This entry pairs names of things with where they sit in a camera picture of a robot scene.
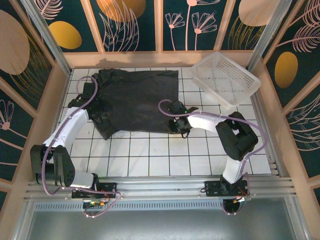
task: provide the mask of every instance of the flower illustration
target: flower illustration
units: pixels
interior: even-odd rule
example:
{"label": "flower illustration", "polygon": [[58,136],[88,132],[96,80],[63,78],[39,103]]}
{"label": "flower illustration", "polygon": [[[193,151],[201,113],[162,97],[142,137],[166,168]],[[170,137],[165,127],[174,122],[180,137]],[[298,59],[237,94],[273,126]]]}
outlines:
{"label": "flower illustration", "polygon": [[210,33],[217,30],[215,12],[204,13],[199,18],[199,12],[192,14],[192,24],[195,32],[194,50],[197,50],[198,34]]}
{"label": "flower illustration", "polygon": [[167,13],[165,15],[165,20],[168,23],[169,28],[170,28],[172,46],[173,46],[173,50],[175,51],[176,48],[175,48],[175,43],[174,43],[174,37],[172,34],[172,29],[183,27],[184,25],[186,25],[186,22],[183,21],[183,17],[181,16],[181,13],[179,13],[179,14],[174,13],[174,14],[172,14],[172,16],[170,13]]}
{"label": "flower illustration", "polygon": [[[14,131],[10,128],[10,123],[12,120],[12,116],[14,114],[14,109],[15,109],[15,105],[13,104],[13,102],[8,101],[7,105],[6,105],[6,103],[3,99],[0,100],[0,130],[4,130],[4,131],[9,130],[9,131],[13,132],[14,134],[26,139],[27,138],[26,136],[23,136],[22,134]],[[19,149],[21,151],[23,150],[23,147],[15,145],[15,144],[8,142],[4,139],[0,138],[0,142],[4,143],[6,145],[9,145],[13,148]],[[14,165],[14,166],[17,165],[16,163],[7,163],[7,162],[0,162],[0,164]]]}
{"label": "flower illustration", "polygon": [[189,5],[188,13],[186,15],[186,25],[185,25],[185,50],[188,51],[188,26],[189,26],[189,16],[191,7],[197,5],[210,5],[217,4],[220,0],[186,0],[186,3]]}

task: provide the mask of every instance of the grid floor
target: grid floor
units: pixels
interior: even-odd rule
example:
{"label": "grid floor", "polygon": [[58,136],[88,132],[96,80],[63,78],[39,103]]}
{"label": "grid floor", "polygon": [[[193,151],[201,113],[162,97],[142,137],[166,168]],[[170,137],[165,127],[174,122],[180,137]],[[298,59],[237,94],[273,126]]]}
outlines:
{"label": "grid floor", "polygon": [[[67,111],[68,103],[77,96],[76,81],[91,76],[100,68],[75,69],[59,121]],[[126,71],[178,70],[179,100],[188,106],[215,114],[228,115],[234,111],[257,124],[251,100],[248,98],[238,108],[225,110],[193,81],[188,67],[121,68]],[[82,91],[84,81],[79,85]],[[259,131],[259,143],[262,145]],[[77,170],[96,173],[99,177],[140,176],[195,176],[221,175],[227,161],[217,133],[200,128],[191,129],[187,139],[178,134],[119,131],[104,140],[91,120],[77,135],[70,153]],[[244,168],[248,174],[270,175],[265,151],[250,157]]]}

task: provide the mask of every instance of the dark garment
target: dark garment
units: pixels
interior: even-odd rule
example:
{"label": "dark garment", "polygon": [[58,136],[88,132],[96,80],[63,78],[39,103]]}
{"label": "dark garment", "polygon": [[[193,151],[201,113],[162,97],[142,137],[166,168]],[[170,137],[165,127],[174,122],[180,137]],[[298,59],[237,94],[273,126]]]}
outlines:
{"label": "dark garment", "polygon": [[158,103],[178,100],[178,71],[102,69],[92,76],[99,85],[99,98],[110,107],[92,119],[105,140],[120,130],[169,133],[173,118],[163,115]]}

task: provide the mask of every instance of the yellow circle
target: yellow circle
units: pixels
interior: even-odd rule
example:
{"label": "yellow circle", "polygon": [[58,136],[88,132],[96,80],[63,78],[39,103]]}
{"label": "yellow circle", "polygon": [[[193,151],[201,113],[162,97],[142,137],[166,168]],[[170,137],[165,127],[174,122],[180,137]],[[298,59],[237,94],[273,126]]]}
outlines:
{"label": "yellow circle", "polygon": [[144,14],[146,10],[146,0],[96,0],[101,11],[109,19],[117,22],[128,22],[130,17],[125,12],[123,2],[128,11],[130,9],[133,11],[136,18]]}
{"label": "yellow circle", "polygon": [[298,59],[292,52],[282,53],[275,64],[274,78],[276,84],[285,89],[294,81],[298,71]]}
{"label": "yellow circle", "polygon": [[30,56],[28,35],[10,14],[0,10],[0,69],[11,75],[21,74]]}
{"label": "yellow circle", "polygon": [[269,23],[280,0],[241,0],[239,18],[243,24],[252,27]]}
{"label": "yellow circle", "polygon": [[82,39],[78,30],[65,21],[55,21],[49,29],[59,46],[65,49],[76,49],[81,46]]}

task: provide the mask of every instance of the white plastic basket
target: white plastic basket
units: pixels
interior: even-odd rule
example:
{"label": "white plastic basket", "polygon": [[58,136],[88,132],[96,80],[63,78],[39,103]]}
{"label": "white plastic basket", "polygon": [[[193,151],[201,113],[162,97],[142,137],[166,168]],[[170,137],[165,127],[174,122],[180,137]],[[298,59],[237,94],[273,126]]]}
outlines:
{"label": "white plastic basket", "polygon": [[225,109],[251,97],[261,81],[245,68],[216,51],[190,68],[194,82]]}

